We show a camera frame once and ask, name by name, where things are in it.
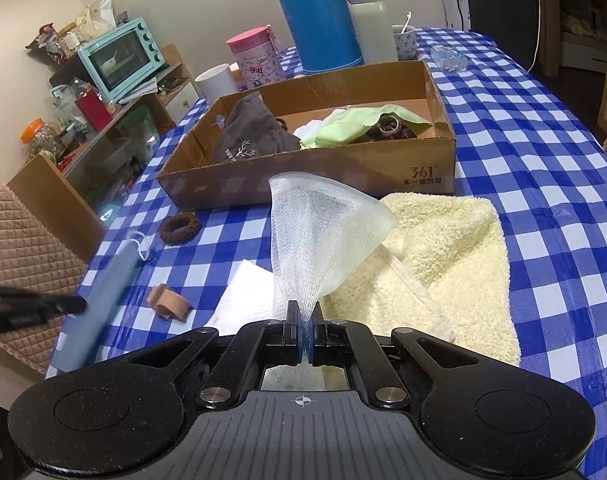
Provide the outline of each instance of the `turquoise oven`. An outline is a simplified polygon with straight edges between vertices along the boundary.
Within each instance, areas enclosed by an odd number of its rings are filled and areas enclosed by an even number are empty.
[[[86,43],[78,57],[106,102],[119,100],[166,62],[143,18]]]

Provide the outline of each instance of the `brown box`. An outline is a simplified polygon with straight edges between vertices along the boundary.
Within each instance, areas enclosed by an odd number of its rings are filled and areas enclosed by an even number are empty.
[[[324,119],[337,107],[392,103],[432,121],[433,126],[418,139],[359,142],[211,166],[212,150],[221,134],[218,116],[228,118],[234,104],[256,90],[219,99],[158,172],[161,187],[182,211],[270,203],[268,179],[285,171],[333,178],[375,197],[399,191],[453,192],[455,134],[423,62],[347,68],[259,89],[264,103],[287,122],[290,132],[312,119]]]

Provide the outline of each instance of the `yellow towel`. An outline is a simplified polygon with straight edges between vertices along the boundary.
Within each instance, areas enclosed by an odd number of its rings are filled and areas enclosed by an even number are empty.
[[[409,326],[518,365],[506,243],[491,203],[415,193],[391,194],[382,202],[399,219],[383,245],[434,301],[411,290],[388,251],[377,250],[324,298],[325,318],[362,322],[388,336],[393,328]]]

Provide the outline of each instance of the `tan elastic band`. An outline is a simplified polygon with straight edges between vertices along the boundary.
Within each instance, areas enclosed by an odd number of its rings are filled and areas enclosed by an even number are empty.
[[[190,302],[165,284],[153,286],[147,301],[151,309],[166,319],[174,317],[184,320],[190,309]]]

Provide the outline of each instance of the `black refrigerator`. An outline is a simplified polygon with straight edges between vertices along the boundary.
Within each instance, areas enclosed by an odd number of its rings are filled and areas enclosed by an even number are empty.
[[[538,0],[468,0],[468,6],[471,30],[490,36],[528,70],[537,44]]]

